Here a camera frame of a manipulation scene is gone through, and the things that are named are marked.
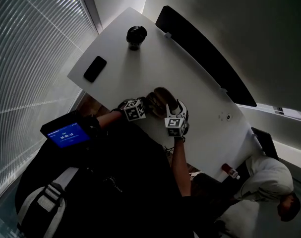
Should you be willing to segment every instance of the smartphone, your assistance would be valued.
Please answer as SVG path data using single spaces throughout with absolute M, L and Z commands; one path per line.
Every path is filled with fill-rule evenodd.
M 84 78 L 91 83 L 97 78 L 101 73 L 102 69 L 105 67 L 106 61 L 101 57 L 96 57 L 91 63 L 90 67 L 84 73 Z

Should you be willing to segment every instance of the black cup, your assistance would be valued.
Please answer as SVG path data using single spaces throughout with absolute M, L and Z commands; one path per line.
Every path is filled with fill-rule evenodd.
M 142 26 L 133 26 L 127 32 L 126 40 L 131 50 L 139 50 L 147 36 L 147 30 Z

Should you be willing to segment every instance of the bottle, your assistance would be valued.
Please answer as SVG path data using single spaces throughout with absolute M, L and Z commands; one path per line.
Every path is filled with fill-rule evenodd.
M 232 167 L 230 167 L 228 164 L 223 164 L 222 165 L 222 170 L 227 173 L 230 177 L 232 177 L 233 179 L 240 179 L 241 177 L 239 176 L 238 172 L 233 169 Z

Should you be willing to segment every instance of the blue screen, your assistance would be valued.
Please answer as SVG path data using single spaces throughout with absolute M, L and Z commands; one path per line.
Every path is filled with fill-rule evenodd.
M 70 124 L 48 134 L 59 147 L 73 145 L 89 139 L 89 136 L 77 123 Z

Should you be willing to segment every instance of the sleeve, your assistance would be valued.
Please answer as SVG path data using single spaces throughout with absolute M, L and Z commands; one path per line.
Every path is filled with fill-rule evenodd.
M 284 194 L 285 186 L 279 184 L 277 173 L 273 170 L 262 170 L 250 177 L 240 188 L 234 198 L 240 200 L 260 200 L 264 198 L 259 192 L 267 194 Z

